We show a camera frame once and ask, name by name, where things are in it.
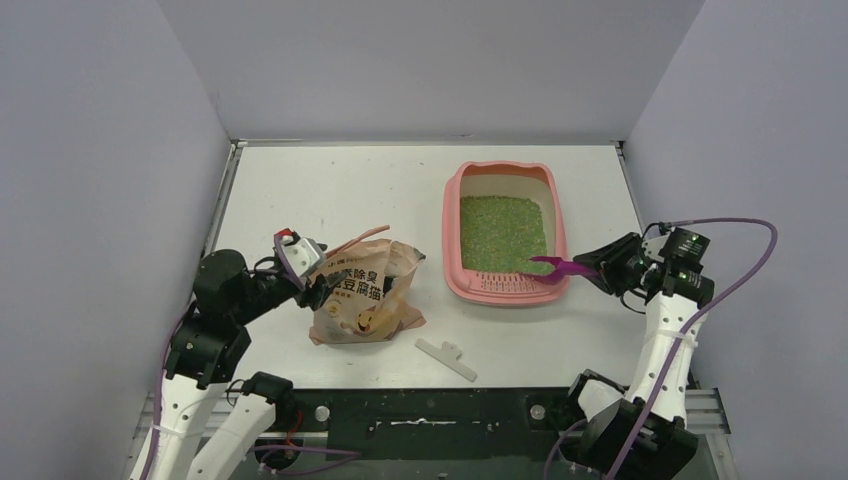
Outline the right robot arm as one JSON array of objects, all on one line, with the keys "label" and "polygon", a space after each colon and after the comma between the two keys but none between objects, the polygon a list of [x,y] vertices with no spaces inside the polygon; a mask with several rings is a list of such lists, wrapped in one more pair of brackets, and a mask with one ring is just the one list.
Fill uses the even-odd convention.
[{"label": "right robot arm", "polygon": [[642,292],[646,318],[629,385],[587,370],[562,400],[565,419],[585,427],[579,463],[619,479],[672,479],[695,456],[699,439],[687,429],[685,400],[700,326],[688,321],[714,295],[714,282],[702,274],[709,244],[701,234],[664,227],[653,239],[629,233],[575,256],[601,291],[617,298]]}]

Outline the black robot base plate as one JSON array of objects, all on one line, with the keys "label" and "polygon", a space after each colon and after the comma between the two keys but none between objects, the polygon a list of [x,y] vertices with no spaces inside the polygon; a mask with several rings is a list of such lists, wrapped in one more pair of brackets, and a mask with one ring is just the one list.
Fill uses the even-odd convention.
[{"label": "black robot base plate", "polygon": [[301,389],[294,440],[320,440],[328,458],[544,460],[584,413],[566,387]]}]

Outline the beige cat litter bag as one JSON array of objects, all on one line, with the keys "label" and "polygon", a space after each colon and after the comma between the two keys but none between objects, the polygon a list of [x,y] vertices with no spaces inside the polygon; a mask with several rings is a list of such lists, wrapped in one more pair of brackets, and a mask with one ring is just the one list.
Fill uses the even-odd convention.
[{"label": "beige cat litter bag", "polygon": [[408,303],[415,273],[426,259],[417,248],[388,238],[390,227],[372,228],[327,252],[318,273],[343,273],[323,306],[314,312],[309,338],[315,345],[373,343],[426,324]]}]

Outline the white bag clip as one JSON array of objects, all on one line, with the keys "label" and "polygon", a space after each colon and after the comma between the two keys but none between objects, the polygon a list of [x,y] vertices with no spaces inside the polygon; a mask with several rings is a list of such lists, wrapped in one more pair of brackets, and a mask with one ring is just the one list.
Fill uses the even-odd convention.
[{"label": "white bag clip", "polygon": [[462,351],[457,345],[445,341],[440,346],[436,346],[423,338],[419,338],[416,340],[415,346],[417,349],[460,375],[467,381],[476,381],[477,372],[462,363]]}]

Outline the purple litter scoop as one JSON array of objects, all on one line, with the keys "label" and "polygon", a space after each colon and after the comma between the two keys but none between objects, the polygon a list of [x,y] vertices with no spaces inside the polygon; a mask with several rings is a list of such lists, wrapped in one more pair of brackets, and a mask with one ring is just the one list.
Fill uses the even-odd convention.
[{"label": "purple litter scoop", "polygon": [[555,285],[564,281],[567,277],[580,276],[584,278],[598,277],[599,273],[580,263],[565,260],[555,256],[535,256],[530,258],[534,263],[545,263],[553,267],[553,270],[547,274],[526,273],[525,276],[533,281],[540,282],[546,285]]}]

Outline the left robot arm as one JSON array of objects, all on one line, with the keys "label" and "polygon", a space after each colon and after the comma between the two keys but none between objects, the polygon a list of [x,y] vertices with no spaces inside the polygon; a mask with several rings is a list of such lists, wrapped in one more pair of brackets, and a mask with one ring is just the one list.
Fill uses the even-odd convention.
[{"label": "left robot arm", "polygon": [[203,437],[250,346],[248,324],[289,300],[316,311],[347,276],[308,279],[298,274],[300,265],[275,258],[269,269],[249,270],[232,249],[200,261],[194,299],[163,355],[151,427],[130,478],[227,479],[260,434],[297,419],[292,382],[257,372],[244,382],[228,417]]}]

